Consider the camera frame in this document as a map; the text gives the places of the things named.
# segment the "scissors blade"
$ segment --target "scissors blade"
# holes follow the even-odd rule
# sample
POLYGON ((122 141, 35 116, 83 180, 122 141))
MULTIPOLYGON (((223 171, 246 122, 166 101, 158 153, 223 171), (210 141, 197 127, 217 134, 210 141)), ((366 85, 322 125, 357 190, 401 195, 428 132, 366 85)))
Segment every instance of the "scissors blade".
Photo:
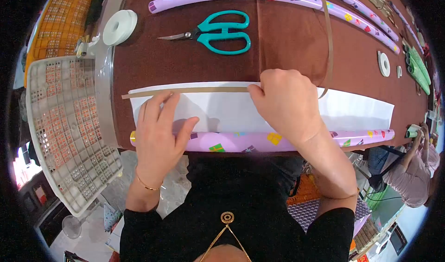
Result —
POLYGON ((171 35, 171 36, 165 36, 165 37, 158 37, 158 39, 163 39, 163 40, 176 40, 179 38, 182 38, 185 36, 185 33, 181 33, 178 35, 171 35))

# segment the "brown tablecloth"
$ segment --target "brown tablecloth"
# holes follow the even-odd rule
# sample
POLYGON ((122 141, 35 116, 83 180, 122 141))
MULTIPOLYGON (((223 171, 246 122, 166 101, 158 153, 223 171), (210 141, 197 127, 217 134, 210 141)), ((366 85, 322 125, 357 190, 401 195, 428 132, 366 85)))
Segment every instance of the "brown tablecloth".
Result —
MULTIPOLYGON (((394 104, 391 128, 395 130, 396 137, 386 144, 409 142, 404 138, 406 127, 424 119, 427 97, 423 91, 420 96, 416 94, 416 83, 406 70, 404 54, 396 55, 380 41, 343 20, 331 16, 334 71, 333 80, 328 83, 324 79, 327 36, 323 12, 266 0, 218 0, 151 14, 148 10, 150 1, 125 1, 123 9, 137 13, 138 25, 130 39, 116 47, 114 54, 112 104, 116 136, 123 148, 134 149, 129 139, 131 131, 136 128, 131 104, 129 100, 121 99, 121 95, 129 90, 199 81, 259 81, 259 74, 270 68, 297 69, 317 86, 328 85, 332 89, 394 104), (208 15, 222 10, 241 10, 249 15, 250 25, 243 30, 252 40, 248 52, 226 56, 212 53, 193 40, 171 42, 156 39, 191 30, 208 15), (380 73, 377 51, 386 53, 389 58, 391 74, 387 78, 380 73), (403 71, 400 79, 397 78, 399 65, 403 71)), ((355 12, 340 0, 328 1, 355 12)), ((394 18, 397 29, 370 1, 360 1, 400 36, 403 23, 398 16, 394 18)), ((404 17, 409 17, 400 0, 391 1, 404 17)), ((226 16, 223 21, 235 18, 239 19, 226 16)), ((410 34, 407 38, 411 45, 415 44, 410 34)), ((401 39, 397 45, 402 48, 401 39)), ((236 50, 243 48, 244 42, 216 42, 214 46, 236 50)))

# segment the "person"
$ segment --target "person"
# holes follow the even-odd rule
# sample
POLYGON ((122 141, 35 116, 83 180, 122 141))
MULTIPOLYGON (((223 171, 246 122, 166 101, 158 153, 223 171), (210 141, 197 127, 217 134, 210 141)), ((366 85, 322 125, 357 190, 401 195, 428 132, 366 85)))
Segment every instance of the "person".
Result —
MULTIPOLYGON (((428 126, 421 124, 408 151, 403 146, 396 150, 406 154, 392 170, 383 175, 383 181, 400 193, 405 205, 412 208, 428 206, 438 186, 439 171, 436 169, 440 161, 439 154, 429 142, 428 126)), ((380 174, 397 157, 381 148, 370 148, 368 169, 371 175, 380 174)))
POLYGON ((121 261, 348 261, 356 177, 321 119, 317 89, 296 70, 266 70, 260 80, 261 87, 248 87, 253 103, 313 165, 322 194, 307 233, 287 212, 277 178, 255 171, 270 165, 250 166, 243 158, 191 159, 191 189, 162 220, 156 212, 159 187, 184 153, 199 118, 186 120, 175 137, 179 95, 161 92, 139 112, 138 164, 125 204, 121 261))

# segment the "gold bracelet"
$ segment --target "gold bracelet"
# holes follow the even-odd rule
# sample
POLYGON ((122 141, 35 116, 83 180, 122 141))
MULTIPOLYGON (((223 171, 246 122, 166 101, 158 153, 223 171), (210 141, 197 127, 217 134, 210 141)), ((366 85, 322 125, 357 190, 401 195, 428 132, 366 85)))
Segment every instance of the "gold bracelet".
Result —
POLYGON ((142 182, 141 178, 139 178, 139 176, 137 175, 137 172, 135 171, 134 173, 136 174, 136 178, 139 180, 139 182, 141 182, 141 184, 142 184, 146 189, 149 189, 149 190, 159 190, 159 189, 161 188, 161 187, 158 187, 158 188, 151 188, 151 187, 148 187, 146 184, 144 184, 144 182, 142 182))

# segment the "jeans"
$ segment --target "jeans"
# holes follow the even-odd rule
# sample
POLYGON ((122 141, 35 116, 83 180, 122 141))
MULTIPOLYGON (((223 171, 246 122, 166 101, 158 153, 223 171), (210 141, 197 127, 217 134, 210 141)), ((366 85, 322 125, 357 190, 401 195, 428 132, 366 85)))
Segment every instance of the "jeans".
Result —
POLYGON ((368 170, 371 175, 378 175, 381 173, 389 152, 380 148, 372 147, 369 149, 368 170))

